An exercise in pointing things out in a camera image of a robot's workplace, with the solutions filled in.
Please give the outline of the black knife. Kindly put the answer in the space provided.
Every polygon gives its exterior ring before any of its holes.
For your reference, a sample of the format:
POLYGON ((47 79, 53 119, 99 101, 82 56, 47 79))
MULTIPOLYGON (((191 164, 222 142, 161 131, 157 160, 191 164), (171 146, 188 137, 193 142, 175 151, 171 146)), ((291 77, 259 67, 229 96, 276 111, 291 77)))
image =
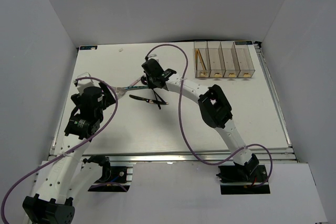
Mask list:
POLYGON ((143 98, 143 97, 139 97, 136 95, 129 95, 130 98, 134 99, 134 100, 139 100, 139 101, 145 101, 146 103, 150 103, 150 104, 157 104, 157 105, 168 105, 167 102, 165 101, 159 101, 159 100, 153 100, 153 99, 148 99, 148 98, 143 98))

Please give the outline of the orange chopstick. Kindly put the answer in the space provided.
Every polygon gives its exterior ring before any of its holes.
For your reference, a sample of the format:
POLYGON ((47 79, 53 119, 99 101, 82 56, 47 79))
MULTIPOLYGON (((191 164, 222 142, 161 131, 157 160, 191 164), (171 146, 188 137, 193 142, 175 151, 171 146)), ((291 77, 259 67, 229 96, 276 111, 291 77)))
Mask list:
POLYGON ((198 56, 198 58, 199 58, 199 60, 200 60, 200 63, 201 63, 202 69, 203 69, 203 70, 206 70, 205 63, 204 63, 204 60, 203 60, 202 54, 201 54, 201 52, 200 52, 200 50, 199 50, 199 49, 197 49, 197 50, 196 50, 196 54, 197 54, 197 56, 198 56))
POLYGON ((195 49, 195 71, 198 72, 198 67, 199 67, 199 49, 195 49))

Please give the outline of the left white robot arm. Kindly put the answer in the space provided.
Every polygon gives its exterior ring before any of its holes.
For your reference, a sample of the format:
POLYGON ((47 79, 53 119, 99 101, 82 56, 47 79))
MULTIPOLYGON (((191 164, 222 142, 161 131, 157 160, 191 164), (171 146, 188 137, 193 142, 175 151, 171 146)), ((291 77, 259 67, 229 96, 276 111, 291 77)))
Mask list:
POLYGON ((27 196, 23 209, 32 223, 71 223, 75 201, 96 181, 110 178, 109 159, 103 155, 82 158, 102 128, 103 111, 116 103, 106 83, 88 82, 71 96, 75 104, 65 128, 56 161, 34 196, 27 196))

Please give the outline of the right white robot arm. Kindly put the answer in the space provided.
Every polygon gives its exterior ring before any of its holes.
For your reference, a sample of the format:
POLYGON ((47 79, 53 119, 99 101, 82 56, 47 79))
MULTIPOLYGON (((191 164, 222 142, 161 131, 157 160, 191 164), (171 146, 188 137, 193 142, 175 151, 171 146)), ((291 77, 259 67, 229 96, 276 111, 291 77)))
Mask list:
POLYGON ((204 123, 221 136, 232 154, 238 177, 245 182, 255 177, 259 160, 238 133, 233 121, 232 107, 220 86, 215 84, 207 87, 186 80, 179 76, 175 70, 163 70, 157 60, 152 58, 146 60, 142 64, 142 68, 150 88, 165 89, 179 94, 178 120, 180 131, 186 146, 196 159, 204 164, 211 164, 197 156, 187 141, 182 124, 182 97, 197 103, 204 123))

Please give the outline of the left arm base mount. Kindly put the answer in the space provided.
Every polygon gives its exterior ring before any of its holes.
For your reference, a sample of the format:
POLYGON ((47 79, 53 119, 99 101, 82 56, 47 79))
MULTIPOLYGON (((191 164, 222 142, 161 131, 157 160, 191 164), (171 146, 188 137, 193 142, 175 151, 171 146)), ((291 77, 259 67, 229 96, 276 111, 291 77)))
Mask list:
POLYGON ((84 158, 83 163, 96 163, 101 167, 101 176, 89 188, 89 192, 126 193, 130 185, 127 185, 128 168, 126 166, 112 166, 109 157, 94 155, 84 158))

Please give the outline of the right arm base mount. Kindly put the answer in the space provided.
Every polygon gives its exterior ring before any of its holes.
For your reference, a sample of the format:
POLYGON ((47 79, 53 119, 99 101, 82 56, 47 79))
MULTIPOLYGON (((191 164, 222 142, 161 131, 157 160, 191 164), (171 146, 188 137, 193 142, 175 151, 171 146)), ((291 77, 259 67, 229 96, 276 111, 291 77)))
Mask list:
POLYGON ((259 165, 250 177, 240 174, 234 165, 219 166, 216 176, 219 178, 222 195, 263 195, 270 194, 266 180, 268 174, 265 165, 259 165))

